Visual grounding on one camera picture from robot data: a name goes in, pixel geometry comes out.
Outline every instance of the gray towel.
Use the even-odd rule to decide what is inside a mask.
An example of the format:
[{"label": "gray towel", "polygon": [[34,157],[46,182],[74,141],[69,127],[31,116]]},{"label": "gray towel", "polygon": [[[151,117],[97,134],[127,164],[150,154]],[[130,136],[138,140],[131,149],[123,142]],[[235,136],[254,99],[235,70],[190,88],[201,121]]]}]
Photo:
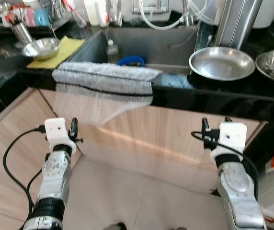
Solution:
[{"label": "gray towel", "polygon": [[52,74],[58,92],[53,109],[68,119],[104,125],[126,110],[150,105],[151,81],[159,73],[114,64],[65,62]]}]

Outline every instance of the wooden cabinet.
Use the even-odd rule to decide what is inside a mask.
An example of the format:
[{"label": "wooden cabinet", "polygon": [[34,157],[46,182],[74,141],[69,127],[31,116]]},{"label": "wooden cabinet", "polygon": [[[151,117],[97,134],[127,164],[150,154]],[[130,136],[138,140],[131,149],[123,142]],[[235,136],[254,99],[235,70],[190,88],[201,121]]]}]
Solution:
[{"label": "wooden cabinet", "polygon": [[[56,93],[42,90],[42,94],[53,106]],[[138,108],[101,127],[80,123],[80,135],[84,138],[80,148],[96,161],[210,193],[216,188],[216,166],[209,151],[203,150],[203,143],[190,134],[201,129],[203,117],[207,117],[211,127],[218,127],[224,120],[220,115],[154,106]],[[233,120],[246,124],[247,139],[260,125],[259,121]]]},{"label": "wooden cabinet", "polygon": [[[55,117],[38,90],[28,90],[29,94],[17,99],[8,111],[0,115],[0,229],[18,229],[28,213],[28,201],[24,191],[6,174],[2,159],[10,143],[21,133],[38,127],[47,118]],[[42,168],[49,152],[45,134],[30,133],[22,137],[11,149],[7,165],[11,173],[24,184]],[[80,153],[72,159],[77,161]],[[35,201],[42,177],[34,181],[31,196]]]}]

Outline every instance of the pink cup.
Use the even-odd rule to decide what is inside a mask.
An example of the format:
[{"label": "pink cup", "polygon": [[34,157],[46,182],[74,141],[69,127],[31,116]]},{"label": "pink cup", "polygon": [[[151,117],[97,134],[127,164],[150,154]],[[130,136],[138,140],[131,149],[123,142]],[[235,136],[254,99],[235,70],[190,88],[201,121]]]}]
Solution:
[{"label": "pink cup", "polygon": [[34,9],[33,8],[26,8],[23,11],[22,21],[27,26],[36,26],[36,21],[35,21],[35,18],[34,18]]}]

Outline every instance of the blue container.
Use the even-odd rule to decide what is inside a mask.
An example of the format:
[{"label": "blue container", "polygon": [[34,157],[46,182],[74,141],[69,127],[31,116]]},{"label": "blue container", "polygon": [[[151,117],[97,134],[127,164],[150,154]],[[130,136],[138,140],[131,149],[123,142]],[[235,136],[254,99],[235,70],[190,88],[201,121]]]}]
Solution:
[{"label": "blue container", "polygon": [[139,56],[126,56],[125,58],[121,59],[118,62],[118,65],[126,65],[126,66],[130,66],[131,63],[141,63],[140,67],[144,67],[145,66],[145,61],[142,59],[142,57]]}]

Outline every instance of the stainless steel sink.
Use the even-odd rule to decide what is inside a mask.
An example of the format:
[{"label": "stainless steel sink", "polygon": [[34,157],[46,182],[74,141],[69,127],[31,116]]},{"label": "stainless steel sink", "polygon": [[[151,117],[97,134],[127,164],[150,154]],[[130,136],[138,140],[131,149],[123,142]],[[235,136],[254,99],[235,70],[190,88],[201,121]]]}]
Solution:
[{"label": "stainless steel sink", "polygon": [[107,40],[119,46],[120,56],[138,55],[146,67],[168,73],[187,73],[188,59],[194,52],[194,27],[158,31],[150,28],[112,28],[99,31],[70,61],[107,62]]}]

